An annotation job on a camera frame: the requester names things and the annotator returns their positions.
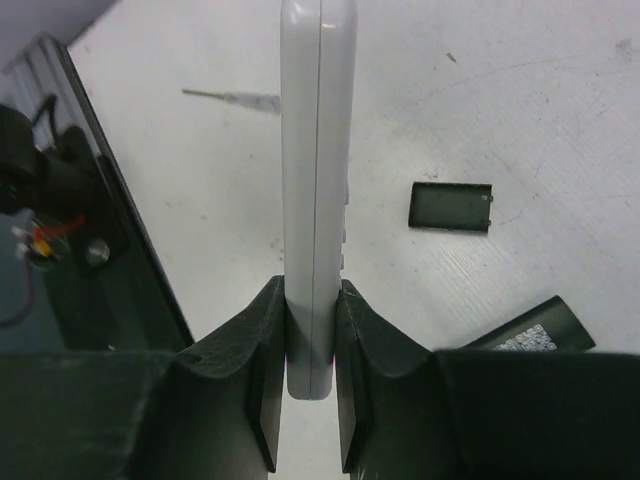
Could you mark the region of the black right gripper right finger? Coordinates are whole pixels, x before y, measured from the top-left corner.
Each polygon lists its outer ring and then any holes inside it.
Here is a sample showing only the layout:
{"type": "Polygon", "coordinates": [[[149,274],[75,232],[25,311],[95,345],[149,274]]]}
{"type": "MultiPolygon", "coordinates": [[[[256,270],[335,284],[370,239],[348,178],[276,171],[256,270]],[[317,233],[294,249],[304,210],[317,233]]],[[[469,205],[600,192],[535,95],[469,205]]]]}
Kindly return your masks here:
{"type": "Polygon", "coordinates": [[[429,351],[345,282],[335,368],[353,479],[639,475],[635,355],[429,351]]]}

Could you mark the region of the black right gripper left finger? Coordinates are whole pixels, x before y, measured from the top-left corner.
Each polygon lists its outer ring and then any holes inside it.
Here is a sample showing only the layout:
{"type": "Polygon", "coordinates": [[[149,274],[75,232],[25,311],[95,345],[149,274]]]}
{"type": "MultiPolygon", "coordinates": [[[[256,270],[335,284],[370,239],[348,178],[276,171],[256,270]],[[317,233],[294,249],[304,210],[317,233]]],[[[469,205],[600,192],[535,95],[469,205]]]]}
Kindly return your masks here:
{"type": "Polygon", "coordinates": [[[5,479],[265,479],[277,463],[284,280],[178,353],[1,358],[5,479]]]}

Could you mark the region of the black remote control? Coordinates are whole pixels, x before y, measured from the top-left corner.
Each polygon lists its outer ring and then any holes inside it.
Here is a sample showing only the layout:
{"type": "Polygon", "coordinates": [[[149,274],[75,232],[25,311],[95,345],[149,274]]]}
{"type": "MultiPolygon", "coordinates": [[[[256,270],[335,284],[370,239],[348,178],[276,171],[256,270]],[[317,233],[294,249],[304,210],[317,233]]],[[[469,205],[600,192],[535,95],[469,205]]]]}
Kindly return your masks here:
{"type": "Polygon", "coordinates": [[[463,346],[463,349],[584,352],[596,343],[558,295],[463,346]]]}

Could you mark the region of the black battery cover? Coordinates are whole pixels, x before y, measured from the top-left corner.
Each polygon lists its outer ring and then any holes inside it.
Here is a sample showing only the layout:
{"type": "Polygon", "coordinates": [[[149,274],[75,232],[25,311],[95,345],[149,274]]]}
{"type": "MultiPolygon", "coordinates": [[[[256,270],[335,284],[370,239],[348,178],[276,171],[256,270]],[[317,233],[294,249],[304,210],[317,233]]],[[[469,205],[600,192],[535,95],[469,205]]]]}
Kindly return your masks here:
{"type": "Polygon", "coordinates": [[[492,201],[490,184],[414,182],[408,226],[487,233],[492,201]]]}

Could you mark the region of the white remote control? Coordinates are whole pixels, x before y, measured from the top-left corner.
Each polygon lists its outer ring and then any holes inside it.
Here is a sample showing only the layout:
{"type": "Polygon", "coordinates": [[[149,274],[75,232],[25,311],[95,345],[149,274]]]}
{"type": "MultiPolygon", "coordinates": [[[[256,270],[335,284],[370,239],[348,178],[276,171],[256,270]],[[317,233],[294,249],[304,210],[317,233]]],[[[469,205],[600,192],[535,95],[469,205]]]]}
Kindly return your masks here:
{"type": "Polygon", "coordinates": [[[286,373],[300,400],[322,400],[332,388],[357,29],[353,1],[281,6],[286,373]]]}

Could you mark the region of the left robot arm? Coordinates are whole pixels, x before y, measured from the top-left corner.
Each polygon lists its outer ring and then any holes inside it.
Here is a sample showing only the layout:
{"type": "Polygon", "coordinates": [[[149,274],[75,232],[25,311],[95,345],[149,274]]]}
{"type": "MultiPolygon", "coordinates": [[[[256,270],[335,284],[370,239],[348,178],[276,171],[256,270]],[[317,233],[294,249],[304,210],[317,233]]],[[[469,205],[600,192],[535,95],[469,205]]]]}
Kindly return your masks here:
{"type": "Polygon", "coordinates": [[[86,214],[97,201],[96,182],[81,157],[54,138],[41,150],[35,122],[6,104],[1,106],[1,179],[18,191],[22,206],[55,214],[86,214]]]}

